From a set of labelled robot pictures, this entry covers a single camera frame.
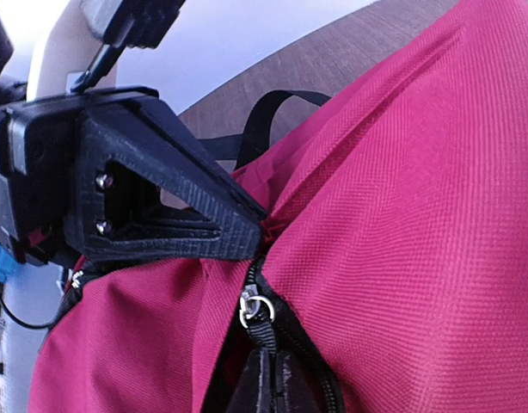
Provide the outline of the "red backpack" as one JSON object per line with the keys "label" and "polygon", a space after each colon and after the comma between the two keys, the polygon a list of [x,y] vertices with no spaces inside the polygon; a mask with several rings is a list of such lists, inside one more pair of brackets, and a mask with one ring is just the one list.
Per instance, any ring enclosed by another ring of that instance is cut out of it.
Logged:
{"label": "red backpack", "polygon": [[528,412],[528,1],[461,1],[234,173],[248,262],[85,275],[32,412],[228,412],[292,353],[319,412]]}

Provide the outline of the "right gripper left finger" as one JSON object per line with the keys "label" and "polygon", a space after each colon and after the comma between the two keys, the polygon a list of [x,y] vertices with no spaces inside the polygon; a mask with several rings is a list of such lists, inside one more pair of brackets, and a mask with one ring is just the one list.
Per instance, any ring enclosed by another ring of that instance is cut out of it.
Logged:
{"label": "right gripper left finger", "polygon": [[227,408],[228,412],[273,411],[272,359],[264,348],[253,350]]}

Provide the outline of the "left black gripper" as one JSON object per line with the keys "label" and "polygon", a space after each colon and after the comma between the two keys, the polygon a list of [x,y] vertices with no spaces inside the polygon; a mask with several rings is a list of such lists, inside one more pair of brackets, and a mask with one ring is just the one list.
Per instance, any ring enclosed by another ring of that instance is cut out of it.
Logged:
{"label": "left black gripper", "polygon": [[0,245],[17,262],[50,261],[37,247],[67,213],[74,158],[64,236],[92,262],[256,256],[264,209],[158,95],[97,89],[0,106]]}

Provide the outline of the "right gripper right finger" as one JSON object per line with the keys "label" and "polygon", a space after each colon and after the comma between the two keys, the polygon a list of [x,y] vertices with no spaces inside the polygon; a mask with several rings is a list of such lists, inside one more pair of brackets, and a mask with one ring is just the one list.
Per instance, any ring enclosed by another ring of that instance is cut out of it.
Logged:
{"label": "right gripper right finger", "polygon": [[297,359],[287,351],[278,352],[272,372],[273,412],[311,413],[319,407]]}

